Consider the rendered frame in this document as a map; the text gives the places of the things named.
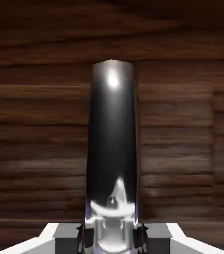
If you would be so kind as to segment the dark wooden cabinet door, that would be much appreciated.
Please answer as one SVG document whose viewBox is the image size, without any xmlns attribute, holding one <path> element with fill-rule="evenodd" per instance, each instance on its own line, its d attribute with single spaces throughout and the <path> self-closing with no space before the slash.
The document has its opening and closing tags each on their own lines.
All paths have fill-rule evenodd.
<svg viewBox="0 0 224 254">
<path fill-rule="evenodd" d="M 211 62 L 136 62 L 141 217 L 213 216 Z M 0 250 L 84 210 L 90 64 L 0 68 Z"/>
</svg>

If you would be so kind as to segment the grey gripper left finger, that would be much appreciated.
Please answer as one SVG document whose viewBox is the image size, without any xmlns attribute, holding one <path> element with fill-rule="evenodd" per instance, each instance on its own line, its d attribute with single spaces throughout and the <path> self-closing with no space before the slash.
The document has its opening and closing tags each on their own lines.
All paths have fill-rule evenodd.
<svg viewBox="0 0 224 254">
<path fill-rule="evenodd" d="M 78 254 L 81 238 L 79 223 L 48 223 L 38 237 L 1 250 L 0 254 Z"/>
</svg>

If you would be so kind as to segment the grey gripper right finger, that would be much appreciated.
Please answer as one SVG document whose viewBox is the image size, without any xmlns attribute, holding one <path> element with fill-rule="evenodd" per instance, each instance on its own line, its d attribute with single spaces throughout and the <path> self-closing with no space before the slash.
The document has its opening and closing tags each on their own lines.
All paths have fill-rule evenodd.
<svg viewBox="0 0 224 254">
<path fill-rule="evenodd" d="M 224 254 L 224 250 L 188 237 L 177 223 L 142 223 L 142 254 Z"/>
</svg>

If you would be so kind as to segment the dark wooden cabinet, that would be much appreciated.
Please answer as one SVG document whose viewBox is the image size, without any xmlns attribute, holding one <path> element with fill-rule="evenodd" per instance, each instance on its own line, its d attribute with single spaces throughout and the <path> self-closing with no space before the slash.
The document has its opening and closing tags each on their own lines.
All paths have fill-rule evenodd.
<svg viewBox="0 0 224 254">
<path fill-rule="evenodd" d="M 224 0 L 0 0 L 0 68 L 106 59 L 213 64 L 213 216 L 144 220 L 176 221 L 224 249 Z"/>
</svg>

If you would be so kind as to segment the dark curved metal handle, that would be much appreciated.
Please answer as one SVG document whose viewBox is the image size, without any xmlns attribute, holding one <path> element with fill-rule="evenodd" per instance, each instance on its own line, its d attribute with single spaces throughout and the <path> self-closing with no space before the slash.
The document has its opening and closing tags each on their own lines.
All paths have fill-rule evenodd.
<svg viewBox="0 0 224 254">
<path fill-rule="evenodd" d="M 92 68 L 85 254 L 132 254 L 137 215 L 136 82 L 131 63 Z"/>
</svg>

